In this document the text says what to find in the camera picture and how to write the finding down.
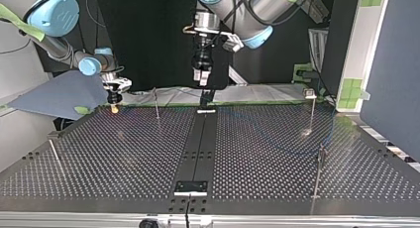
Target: small yellow object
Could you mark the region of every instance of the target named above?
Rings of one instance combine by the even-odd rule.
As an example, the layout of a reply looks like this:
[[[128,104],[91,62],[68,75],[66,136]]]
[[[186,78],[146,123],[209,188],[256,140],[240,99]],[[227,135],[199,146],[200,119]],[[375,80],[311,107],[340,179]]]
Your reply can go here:
[[[117,114],[120,110],[118,109],[117,105],[113,104],[111,105],[111,111],[114,114]]]

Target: cable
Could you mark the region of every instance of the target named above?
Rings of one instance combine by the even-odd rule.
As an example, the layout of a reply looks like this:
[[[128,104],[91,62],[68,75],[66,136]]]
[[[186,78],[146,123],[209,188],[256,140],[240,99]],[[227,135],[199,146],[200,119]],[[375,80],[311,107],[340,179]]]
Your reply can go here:
[[[303,4],[306,2],[306,0],[303,0],[301,4],[298,5],[298,7],[296,8],[296,10],[293,11],[293,13],[291,13],[287,18],[285,18],[284,20],[281,20],[280,22],[275,22],[275,23],[271,23],[271,22],[267,22],[263,19],[261,19],[256,12],[254,12],[253,8],[250,5],[250,2],[248,0],[242,0],[245,7],[247,8],[248,12],[253,16],[254,19],[256,19],[259,23],[266,25],[266,26],[279,26],[281,24],[286,23],[288,20],[290,20],[292,17],[294,17],[294,15],[297,14],[297,12],[299,12],[300,8],[303,6]]]
[[[87,49],[86,49],[86,43],[85,43],[84,37],[83,37],[83,31],[81,30],[81,26],[80,26],[80,21],[77,23],[77,26],[78,26],[78,30],[79,30],[79,34],[80,34],[81,45],[82,45],[83,49],[85,51],[87,51]]]
[[[189,202],[191,200],[191,195],[189,195],[188,197],[188,203],[186,204],[186,209],[185,209],[185,224],[186,224],[186,228],[189,228],[189,217],[188,217],[188,210],[189,210]]]
[[[237,8],[237,0],[233,0],[234,1],[234,15],[233,15],[233,19],[232,19],[232,34],[235,34],[235,28],[236,28],[236,12],[238,10]]]
[[[90,17],[90,19],[94,22],[94,23],[96,23],[96,25],[98,25],[98,26],[100,26],[100,27],[103,27],[103,28],[105,28],[105,25],[103,25],[103,24],[100,24],[98,21],[96,21],[93,17],[92,17],[92,14],[90,14],[90,10],[89,10],[89,1],[88,0],[86,0],[86,11],[87,11],[87,14],[89,15],[89,17]]]
[[[311,11],[312,3],[313,3],[313,0],[311,0],[311,4],[309,5],[309,11],[308,12]],[[313,55],[312,50],[313,50],[312,49],[312,46],[309,43],[309,53],[311,55],[312,61],[314,61],[315,71],[317,72],[318,77],[319,77],[319,81],[318,81],[318,92],[319,92],[320,82],[322,82],[322,84],[324,85],[325,90],[327,91],[328,95],[331,96],[331,99],[333,100],[333,103],[334,103],[334,109],[333,109],[333,112],[331,113],[331,117],[332,117],[331,130],[330,130],[330,133],[328,134],[328,136],[322,141],[322,144],[321,144],[322,147],[325,147],[326,148],[327,146],[330,145],[331,140],[333,139],[333,133],[334,133],[334,127],[335,127],[335,118],[334,117],[335,117],[336,108],[337,108],[337,101],[336,101],[334,95],[328,89],[327,84],[324,82],[324,79],[322,78],[321,71],[319,70],[318,65],[315,63],[315,56]]]
[[[96,21],[99,20],[99,8],[96,5]],[[95,49],[98,49],[99,46],[99,25],[95,25]]]
[[[19,47],[19,48],[17,48],[17,49],[14,49],[14,50],[11,50],[11,51],[7,51],[7,52],[0,52],[0,55],[5,55],[5,54],[10,54],[10,53],[14,53],[14,52],[18,52],[18,51],[20,51],[20,50],[23,50],[24,48],[26,48],[28,45],[29,45],[29,43],[31,42],[31,40],[28,40],[26,43],[25,43],[25,45],[24,46],[22,46],[22,47]]]
[[[69,65],[70,65],[70,68],[73,68],[74,67],[73,64],[74,64],[74,60],[75,60],[75,58],[74,58],[74,48],[68,42],[68,40],[66,38],[62,38],[62,39],[67,44],[67,53],[66,53],[66,55],[64,57],[54,57],[54,56],[50,55],[50,58],[54,59],[55,61],[62,62],[62,61],[67,60],[70,57],[70,64]]]

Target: wire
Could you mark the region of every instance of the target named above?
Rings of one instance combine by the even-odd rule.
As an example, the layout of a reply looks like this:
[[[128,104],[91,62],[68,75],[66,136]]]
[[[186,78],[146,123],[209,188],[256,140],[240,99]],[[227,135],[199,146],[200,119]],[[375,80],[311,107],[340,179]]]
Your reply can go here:
[[[17,49],[14,49],[14,50],[11,50],[11,51],[7,51],[7,52],[0,52],[0,55],[5,55],[5,54],[10,54],[10,53],[15,53],[15,52],[18,52],[18,51],[20,51],[20,50],[23,50],[24,48],[26,48],[28,45],[29,45],[29,43],[31,42],[31,40],[28,40],[26,43],[25,43],[25,45],[24,46],[22,46],[22,47],[19,47],[19,48],[17,48]]]
[[[306,0],[303,0],[301,4],[298,5],[298,7],[296,8],[296,10],[294,10],[287,18],[285,18],[284,20],[281,20],[280,22],[275,22],[275,23],[271,23],[271,22],[267,22],[263,19],[261,19],[256,12],[254,12],[253,8],[250,5],[250,2],[248,0],[242,0],[245,7],[247,8],[248,12],[253,16],[254,19],[256,19],[259,23],[266,25],[266,26],[279,26],[282,25],[284,23],[286,23],[288,20],[290,20],[292,17],[294,17],[294,15],[297,14],[297,12],[299,12],[300,8],[303,6],[303,4],[306,2]]]
[[[79,30],[79,34],[80,34],[81,45],[82,45],[83,49],[86,51],[86,43],[85,43],[85,41],[84,41],[83,32],[82,32],[82,30],[81,30],[80,20],[79,20],[79,22],[77,23],[77,26],[78,26],[78,30]]]
[[[233,19],[232,19],[232,34],[235,34],[235,28],[236,28],[236,12],[237,12],[237,10],[238,10],[238,8],[237,8],[237,0],[233,0],[234,1],[234,9],[233,9],[233,11],[234,11],[234,16],[233,16]]]
[[[309,13],[311,11],[312,3],[313,3],[313,0],[311,0],[311,4],[309,5],[309,10],[308,10]],[[324,139],[324,141],[321,144],[322,147],[326,148],[326,147],[328,147],[330,145],[331,140],[333,139],[333,133],[334,133],[334,127],[335,127],[335,113],[336,113],[336,108],[337,108],[337,101],[336,101],[334,95],[328,89],[327,84],[324,82],[324,79],[322,78],[321,70],[319,70],[317,63],[315,62],[315,56],[313,55],[312,50],[313,50],[312,49],[312,46],[309,43],[309,53],[311,55],[312,61],[314,61],[315,71],[317,72],[318,77],[319,77],[319,80],[318,80],[318,92],[320,91],[320,89],[319,89],[320,88],[320,82],[322,82],[322,84],[324,85],[325,90],[327,91],[328,95],[331,96],[331,99],[333,100],[333,103],[334,103],[334,109],[333,109],[333,112],[331,113],[332,122],[331,122],[330,133],[328,134],[328,136]]]
[[[99,8],[96,5],[96,21],[99,20]],[[95,25],[95,49],[98,49],[99,46],[99,25]]]
[[[90,19],[91,19],[94,23],[96,23],[96,25],[98,25],[98,26],[100,26],[100,27],[105,28],[105,25],[103,25],[103,24],[99,23],[98,21],[96,21],[96,20],[92,17],[92,14],[90,14],[89,4],[88,4],[88,3],[89,3],[89,1],[88,1],[88,0],[86,0],[86,11],[87,11],[87,14],[89,15]]]
[[[185,224],[186,224],[186,228],[189,228],[189,217],[188,217],[188,210],[189,210],[189,202],[191,200],[191,195],[189,195],[188,197],[188,203],[186,204],[186,209],[185,209]]]

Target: metal bracket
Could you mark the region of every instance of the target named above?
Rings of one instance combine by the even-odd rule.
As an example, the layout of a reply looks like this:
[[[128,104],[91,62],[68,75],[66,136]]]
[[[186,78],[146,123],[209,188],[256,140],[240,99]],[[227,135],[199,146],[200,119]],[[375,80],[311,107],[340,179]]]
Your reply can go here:
[[[175,196],[207,196],[207,181],[179,181]]]

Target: robotic arm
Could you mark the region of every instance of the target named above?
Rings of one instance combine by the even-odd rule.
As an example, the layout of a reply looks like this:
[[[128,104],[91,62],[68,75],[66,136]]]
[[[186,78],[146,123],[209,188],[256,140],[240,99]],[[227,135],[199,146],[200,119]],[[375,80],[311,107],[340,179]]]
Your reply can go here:
[[[228,40],[223,48],[237,52],[243,46],[259,48],[272,34],[272,23],[297,0],[198,0],[195,22],[184,28],[194,35],[196,51],[192,59],[194,80],[207,85],[213,67],[212,48],[220,36]],[[220,30],[223,22],[232,31]]]
[[[127,91],[132,82],[118,77],[121,67],[116,64],[111,49],[96,49],[92,56],[76,51],[64,38],[78,21],[79,7],[76,0],[1,0],[1,3],[25,23],[46,34],[41,41],[28,37],[48,52],[52,59],[69,64],[70,68],[78,67],[88,76],[101,74],[104,89],[109,95],[108,102],[116,109],[115,105],[122,101],[121,93]]]

